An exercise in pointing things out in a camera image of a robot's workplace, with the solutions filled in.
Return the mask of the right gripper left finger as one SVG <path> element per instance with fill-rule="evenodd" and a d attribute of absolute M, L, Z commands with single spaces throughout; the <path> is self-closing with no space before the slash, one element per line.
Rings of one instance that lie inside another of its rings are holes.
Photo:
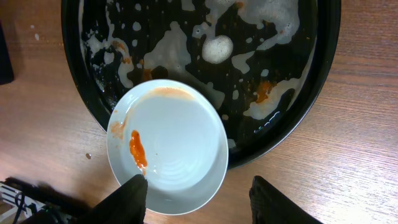
<path fill-rule="evenodd" d="M 75 223 L 144 223 L 147 190 L 148 181 L 142 174 L 137 174 Z"/>

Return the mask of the light blue plate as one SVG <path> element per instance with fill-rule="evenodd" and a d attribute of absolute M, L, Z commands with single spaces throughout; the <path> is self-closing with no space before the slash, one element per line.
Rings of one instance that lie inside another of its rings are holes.
<path fill-rule="evenodd" d="M 106 145 L 117 182 L 145 178 L 146 207 L 163 215 L 206 205 L 228 168 L 228 140 L 218 113 L 196 89 L 173 80 L 130 89 L 110 116 Z"/>

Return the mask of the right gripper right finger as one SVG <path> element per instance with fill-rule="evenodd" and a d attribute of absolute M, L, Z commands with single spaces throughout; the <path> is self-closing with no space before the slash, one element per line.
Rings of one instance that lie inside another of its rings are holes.
<path fill-rule="evenodd" d="M 249 191 L 253 224 L 322 224 L 260 175 Z"/>

